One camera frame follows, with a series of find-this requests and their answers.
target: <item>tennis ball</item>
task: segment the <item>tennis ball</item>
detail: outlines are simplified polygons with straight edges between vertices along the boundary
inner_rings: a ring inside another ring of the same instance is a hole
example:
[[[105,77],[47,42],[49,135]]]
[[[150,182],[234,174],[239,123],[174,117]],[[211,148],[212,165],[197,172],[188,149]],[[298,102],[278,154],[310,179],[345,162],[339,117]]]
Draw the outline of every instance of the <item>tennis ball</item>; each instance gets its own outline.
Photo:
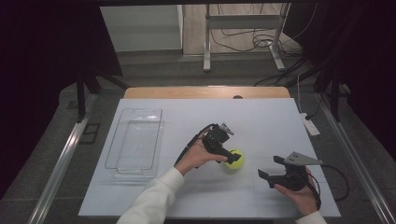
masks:
[[[244,154],[242,154],[242,152],[236,148],[231,149],[230,152],[233,154],[239,154],[239,155],[241,155],[241,157],[239,158],[238,161],[234,161],[231,164],[228,162],[224,162],[225,166],[227,166],[229,169],[232,169],[232,170],[237,170],[237,169],[241,168],[242,165],[244,164]]]

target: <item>power strip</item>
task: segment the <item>power strip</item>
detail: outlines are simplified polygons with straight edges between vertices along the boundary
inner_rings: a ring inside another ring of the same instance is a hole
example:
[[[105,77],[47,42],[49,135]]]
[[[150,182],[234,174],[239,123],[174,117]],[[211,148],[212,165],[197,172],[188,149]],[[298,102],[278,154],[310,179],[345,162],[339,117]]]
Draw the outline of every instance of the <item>power strip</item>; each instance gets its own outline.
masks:
[[[310,119],[305,119],[306,117],[306,113],[301,113],[301,121],[303,122],[306,131],[308,132],[309,136],[311,137],[315,137],[320,135],[319,130],[317,129],[317,127],[315,126],[315,124],[312,122],[312,120]]]

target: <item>white tabletop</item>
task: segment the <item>white tabletop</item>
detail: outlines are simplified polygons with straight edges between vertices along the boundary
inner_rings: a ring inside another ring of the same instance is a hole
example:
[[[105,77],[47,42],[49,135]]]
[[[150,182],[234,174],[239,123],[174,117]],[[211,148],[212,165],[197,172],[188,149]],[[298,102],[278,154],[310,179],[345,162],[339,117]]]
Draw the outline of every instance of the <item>white tabletop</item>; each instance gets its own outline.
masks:
[[[106,157],[123,108],[161,108],[163,139],[157,176],[176,161],[187,143],[207,124],[225,122],[234,136],[227,149],[245,155],[237,171],[208,162],[186,175],[185,186],[168,217],[177,218],[280,218],[299,216],[285,196],[270,189],[257,170],[270,175],[285,174],[273,156],[286,158],[293,151],[316,158],[293,99],[155,99],[120,100],[99,162],[92,177],[80,216],[120,216],[134,202],[146,183],[119,181],[106,169]],[[308,166],[321,189],[320,213],[340,217],[326,178],[319,166]]]

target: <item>white sleeve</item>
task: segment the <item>white sleeve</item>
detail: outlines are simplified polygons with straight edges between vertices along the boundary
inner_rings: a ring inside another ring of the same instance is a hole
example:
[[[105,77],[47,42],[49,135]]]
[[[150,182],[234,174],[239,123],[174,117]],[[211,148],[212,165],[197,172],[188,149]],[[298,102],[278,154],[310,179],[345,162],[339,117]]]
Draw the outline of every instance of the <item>white sleeve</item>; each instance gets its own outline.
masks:
[[[154,224],[165,221],[168,208],[175,201],[177,190],[184,185],[183,175],[174,167],[159,178],[148,182],[134,204],[117,224]]]
[[[326,224],[323,216],[319,211],[309,214],[308,216],[302,217],[296,220],[297,224]]]

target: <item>transparent tray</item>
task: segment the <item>transparent tray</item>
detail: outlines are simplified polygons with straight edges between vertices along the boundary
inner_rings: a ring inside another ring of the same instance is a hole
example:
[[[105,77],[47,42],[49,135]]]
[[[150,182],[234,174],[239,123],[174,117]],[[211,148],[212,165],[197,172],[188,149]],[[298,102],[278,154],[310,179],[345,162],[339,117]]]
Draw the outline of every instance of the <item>transparent tray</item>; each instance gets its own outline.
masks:
[[[118,179],[145,181],[157,174],[163,130],[161,109],[122,110],[106,160]]]

